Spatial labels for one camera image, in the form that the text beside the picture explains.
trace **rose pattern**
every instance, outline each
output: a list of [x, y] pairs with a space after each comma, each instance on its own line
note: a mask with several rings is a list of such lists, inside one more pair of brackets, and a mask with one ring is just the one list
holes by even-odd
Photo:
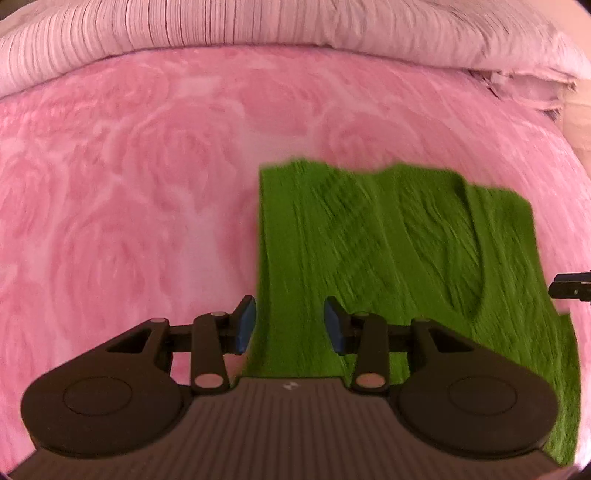
[[[18, 405], [35, 377], [150, 317], [256, 293], [265, 163], [452, 168], [531, 202], [547, 280], [591, 265], [591, 180], [566, 140], [462, 72], [319, 48], [144, 51], [0, 100], [0, 139], [2, 471], [31, 452]], [[586, 462], [591, 313], [569, 307]]]

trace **logo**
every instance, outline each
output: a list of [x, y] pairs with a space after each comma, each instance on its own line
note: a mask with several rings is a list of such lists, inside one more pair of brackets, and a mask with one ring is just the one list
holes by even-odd
[[300, 386], [300, 384], [296, 383], [296, 382], [289, 382], [289, 383], [283, 384], [283, 388], [285, 388], [286, 390], [290, 390], [290, 391], [299, 387], [299, 386]]

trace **green cloth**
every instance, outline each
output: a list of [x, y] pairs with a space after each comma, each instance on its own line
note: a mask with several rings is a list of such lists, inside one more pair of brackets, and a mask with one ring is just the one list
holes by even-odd
[[[570, 319], [547, 294], [529, 203], [447, 170], [399, 164], [350, 173], [295, 161], [260, 175], [258, 320], [246, 376], [343, 376], [324, 329], [334, 295], [349, 312], [409, 325], [429, 317], [533, 370], [560, 415], [547, 452], [573, 461], [580, 374]], [[391, 382], [408, 377], [391, 354]]]

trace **pink blanket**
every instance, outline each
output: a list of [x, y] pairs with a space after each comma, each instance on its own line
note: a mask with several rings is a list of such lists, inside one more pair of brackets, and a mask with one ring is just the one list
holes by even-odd
[[[4, 471], [32, 451], [19, 404], [36, 377], [147, 318], [256, 294], [261, 164], [453, 168], [530, 200], [548, 282], [591, 268], [591, 180], [564, 138], [460, 72], [319, 48], [145, 51], [0, 101], [0, 138]], [[591, 312], [567, 307], [586, 462]]]

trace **bed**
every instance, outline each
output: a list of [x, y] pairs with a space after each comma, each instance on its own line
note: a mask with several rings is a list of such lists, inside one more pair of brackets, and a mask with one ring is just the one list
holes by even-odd
[[[37, 0], [0, 21], [0, 471], [33, 450], [19, 404], [39, 375], [256, 295], [261, 165], [452, 168], [531, 202], [548, 283], [590, 269], [591, 180], [543, 94], [591, 63], [526, 4], [487, 5]], [[584, 465], [591, 311], [557, 308]]]

